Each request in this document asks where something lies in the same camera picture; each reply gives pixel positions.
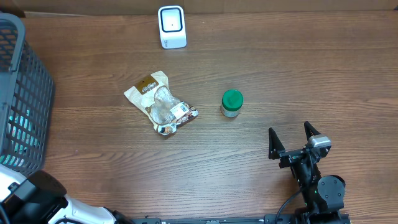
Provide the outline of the beige brown snack bag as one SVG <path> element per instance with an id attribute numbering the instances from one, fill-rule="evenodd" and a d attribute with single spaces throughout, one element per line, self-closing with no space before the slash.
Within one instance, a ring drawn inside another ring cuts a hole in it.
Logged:
<path id="1" fill-rule="evenodd" d="M 198 116 L 198 110 L 173 96 L 169 78 L 163 71 L 152 73 L 139 80 L 124 96 L 140 109 L 152 122 L 156 132 L 169 136 L 179 126 Z"/>

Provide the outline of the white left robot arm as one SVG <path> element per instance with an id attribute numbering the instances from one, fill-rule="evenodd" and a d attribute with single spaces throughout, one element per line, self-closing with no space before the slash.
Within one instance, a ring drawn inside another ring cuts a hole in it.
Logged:
<path id="1" fill-rule="evenodd" d="M 131 223 L 121 213 L 67 195 L 53 176 L 39 170 L 25 177 L 1 166 L 1 223 Z"/>

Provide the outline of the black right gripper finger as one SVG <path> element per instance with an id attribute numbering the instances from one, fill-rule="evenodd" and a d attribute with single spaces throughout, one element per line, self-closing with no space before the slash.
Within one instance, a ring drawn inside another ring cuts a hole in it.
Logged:
<path id="1" fill-rule="evenodd" d="M 285 152 L 285 147 L 278 138 L 276 132 L 269 128 L 269 159 L 279 159 L 280 154 Z"/>
<path id="2" fill-rule="evenodd" d="M 312 137 L 319 137 L 321 133 L 317 131 L 308 121 L 304 122 L 305 134 L 309 141 Z"/>

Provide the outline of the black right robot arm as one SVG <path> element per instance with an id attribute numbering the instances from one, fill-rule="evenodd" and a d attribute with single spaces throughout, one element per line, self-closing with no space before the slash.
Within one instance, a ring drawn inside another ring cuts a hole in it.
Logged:
<path id="1" fill-rule="evenodd" d="M 279 167 L 290 168 L 299 190 L 288 198 L 275 215 L 266 215 L 266 223 L 346 224 L 348 215 L 340 213 L 344 208 L 346 183 L 338 175 L 321 176 L 317 162 L 331 149 L 328 136 L 317 131 L 308 121 L 304 122 L 307 143 L 300 149 L 286 151 L 276 132 L 269 128 L 269 159 L 280 160 Z M 293 214 L 283 215 L 284 208 L 298 195 L 305 206 Z"/>

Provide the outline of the green lid jar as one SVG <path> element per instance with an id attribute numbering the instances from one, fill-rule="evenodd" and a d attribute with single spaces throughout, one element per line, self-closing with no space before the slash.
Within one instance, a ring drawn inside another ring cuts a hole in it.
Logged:
<path id="1" fill-rule="evenodd" d="M 238 90 L 227 90 L 221 99 L 220 110 L 225 117 L 233 118 L 243 106 L 243 94 Z"/>

